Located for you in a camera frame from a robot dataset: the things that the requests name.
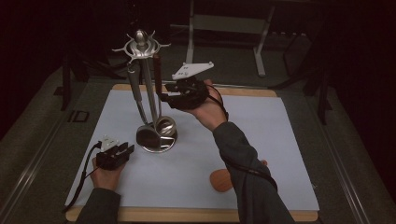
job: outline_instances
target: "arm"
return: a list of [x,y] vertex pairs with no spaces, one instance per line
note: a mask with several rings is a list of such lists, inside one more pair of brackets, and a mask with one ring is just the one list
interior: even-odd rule
[[108,171],[96,166],[96,158],[92,160],[94,171],[91,174],[94,189],[85,206],[82,208],[77,224],[84,223],[118,223],[120,195],[115,192],[119,184],[123,164],[117,170]]
[[[212,88],[208,89],[221,102],[220,95]],[[206,99],[198,108],[186,112],[193,114],[213,133],[221,156],[238,165],[271,175],[268,167],[257,159],[256,149],[249,144],[244,133],[235,124],[227,121],[218,104]],[[229,165],[227,169],[236,193],[241,223],[294,223],[290,212],[269,181]]]

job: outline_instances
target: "brown oval object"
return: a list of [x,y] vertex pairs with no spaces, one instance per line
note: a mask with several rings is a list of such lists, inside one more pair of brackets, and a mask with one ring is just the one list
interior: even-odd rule
[[210,184],[213,189],[218,192],[225,192],[233,187],[233,183],[231,182],[231,176],[227,169],[219,169],[212,174],[210,174]]

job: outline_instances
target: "person's left hand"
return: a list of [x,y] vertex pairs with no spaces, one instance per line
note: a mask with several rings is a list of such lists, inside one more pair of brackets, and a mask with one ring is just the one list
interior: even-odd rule
[[122,169],[124,168],[126,162],[117,168],[116,170],[104,170],[101,168],[98,168],[96,166],[96,157],[92,159],[92,165],[94,170],[91,173],[91,180],[93,183],[93,186],[95,188],[101,188],[101,189],[110,189],[110,190],[116,190],[119,180],[120,180],[120,174]]

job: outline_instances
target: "sleeve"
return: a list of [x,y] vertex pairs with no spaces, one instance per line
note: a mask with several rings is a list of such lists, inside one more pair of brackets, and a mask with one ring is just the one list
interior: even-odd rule
[[[213,135],[222,157],[271,175],[268,167],[258,160],[256,149],[249,144],[244,133],[235,124],[224,122],[214,130]],[[236,193],[240,223],[295,223],[268,180],[228,164],[226,166]]]
[[93,189],[85,206],[82,208],[77,224],[111,224],[118,223],[120,195],[109,189]]

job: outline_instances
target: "white plastic part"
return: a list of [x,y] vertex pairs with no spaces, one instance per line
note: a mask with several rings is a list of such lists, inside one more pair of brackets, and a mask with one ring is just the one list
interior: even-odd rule
[[105,134],[102,138],[102,146],[100,147],[100,151],[105,152],[110,148],[116,146],[119,142],[119,140],[109,137]]
[[214,64],[210,63],[183,63],[178,71],[172,75],[173,80],[178,80],[186,77],[192,77],[198,73],[204,72],[205,70],[212,68]]

